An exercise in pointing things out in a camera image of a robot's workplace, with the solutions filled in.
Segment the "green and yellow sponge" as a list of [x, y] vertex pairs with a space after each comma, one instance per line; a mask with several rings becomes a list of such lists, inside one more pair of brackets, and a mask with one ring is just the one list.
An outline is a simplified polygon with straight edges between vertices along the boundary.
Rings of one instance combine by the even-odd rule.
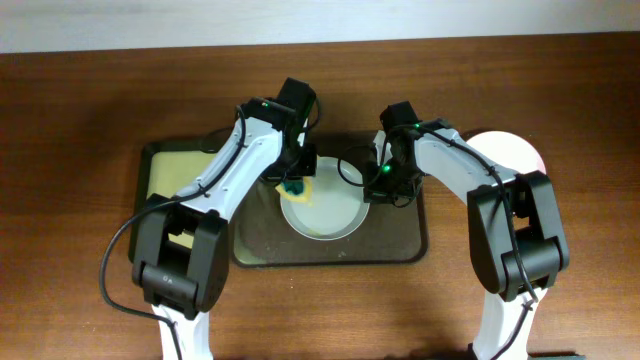
[[312, 179], [285, 180], [275, 187], [281, 198], [292, 203], [309, 203], [312, 197]]

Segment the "light grey plate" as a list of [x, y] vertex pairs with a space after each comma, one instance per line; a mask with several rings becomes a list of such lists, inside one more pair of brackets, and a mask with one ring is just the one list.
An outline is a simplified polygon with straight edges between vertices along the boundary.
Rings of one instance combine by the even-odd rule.
[[362, 175], [353, 165], [334, 157], [319, 157], [316, 174], [305, 184], [310, 189], [306, 202], [280, 196], [281, 212], [287, 223], [304, 237], [318, 241], [333, 241], [356, 231], [369, 212], [363, 200], [363, 189], [347, 183], [361, 182]]

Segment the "white plate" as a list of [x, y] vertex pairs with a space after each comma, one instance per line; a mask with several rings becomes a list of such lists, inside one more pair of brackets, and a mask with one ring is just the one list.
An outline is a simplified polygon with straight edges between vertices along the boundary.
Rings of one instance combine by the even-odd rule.
[[504, 131], [482, 132], [472, 136], [467, 144], [494, 162], [519, 173], [547, 173], [539, 152], [524, 138], [515, 134]]

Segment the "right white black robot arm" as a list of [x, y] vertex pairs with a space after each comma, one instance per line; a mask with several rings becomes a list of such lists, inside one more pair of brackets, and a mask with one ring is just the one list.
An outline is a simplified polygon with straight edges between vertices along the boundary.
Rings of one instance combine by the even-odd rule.
[[569, 248], [550, 178], [522, 173], [468, 145], [445, 120], [425, 122], [409, 102], [388, 106], [368, 163], [363, 199], [402, 207], [424, 177], [445, 185], [467, 208], [472, 267], [485, 290], [473, 359], [526, 359], [540, 301], [569, 264]]

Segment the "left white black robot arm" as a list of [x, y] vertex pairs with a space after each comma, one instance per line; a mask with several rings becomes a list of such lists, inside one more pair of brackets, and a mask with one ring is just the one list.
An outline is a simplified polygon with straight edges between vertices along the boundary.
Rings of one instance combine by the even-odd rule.
[[298, 202], [311, 197], [316, 148], [307, 143], [317, 95], [288, 78], [274, 98], [237, 106], [211, 163], [174, 195], [151, 194], [139, 212], [132, 280], [157, 319], [166, 359], [209, 359], [208, 315], [229, 271], [228, 227], [256, 181]]

